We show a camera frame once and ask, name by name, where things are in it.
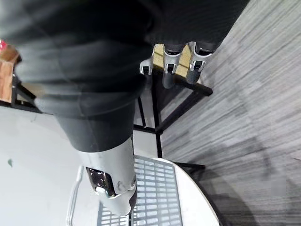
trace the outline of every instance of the gray carpet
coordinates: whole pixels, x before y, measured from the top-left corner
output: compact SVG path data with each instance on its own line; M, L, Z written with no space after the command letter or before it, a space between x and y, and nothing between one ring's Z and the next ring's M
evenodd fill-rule
M301 1L251 0L203 81L214 94L164 132L163 156L205 164L235 226L301 225Z

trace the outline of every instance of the perforated metal tray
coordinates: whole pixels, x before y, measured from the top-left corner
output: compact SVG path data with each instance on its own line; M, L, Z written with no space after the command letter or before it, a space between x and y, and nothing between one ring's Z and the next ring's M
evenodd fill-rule
M97 226L182 226L174 167L135 156L137 203L129 216L113 215L101 203Z

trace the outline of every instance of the white floor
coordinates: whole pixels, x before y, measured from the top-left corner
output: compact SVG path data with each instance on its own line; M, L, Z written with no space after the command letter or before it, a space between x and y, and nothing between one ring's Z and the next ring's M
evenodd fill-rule
M0 107L0 144L0 225L66 225L80 161L55 118ZM156 158L155 136L134 131L134 150Z

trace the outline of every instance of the red object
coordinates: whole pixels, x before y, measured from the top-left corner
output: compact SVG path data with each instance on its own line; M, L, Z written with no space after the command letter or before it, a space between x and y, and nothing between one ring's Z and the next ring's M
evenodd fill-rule
M4 41L0 40L0 51L5 49L5 47L6 47L6 43Z

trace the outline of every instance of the black arm cover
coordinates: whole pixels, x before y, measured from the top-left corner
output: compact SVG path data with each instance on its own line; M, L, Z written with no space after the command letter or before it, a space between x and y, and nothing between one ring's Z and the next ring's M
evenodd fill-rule
M151 45L201 41L216 49L248 0L0 0L0 38L15 45L16 74L42 84L54 114L83 152L111 149L133 132L139 64Z

